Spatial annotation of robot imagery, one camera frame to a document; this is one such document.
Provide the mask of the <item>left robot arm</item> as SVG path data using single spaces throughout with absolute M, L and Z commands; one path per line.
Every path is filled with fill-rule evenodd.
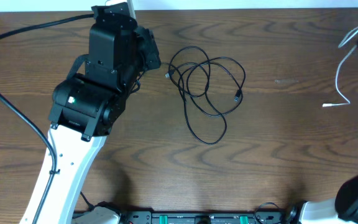
M 137 77 L 161 65 L 130 1 L 94 6 L 89 52 L 53 91 L 44 161 L 22 223 L 70 223 L 88 171 L 124 112 Z

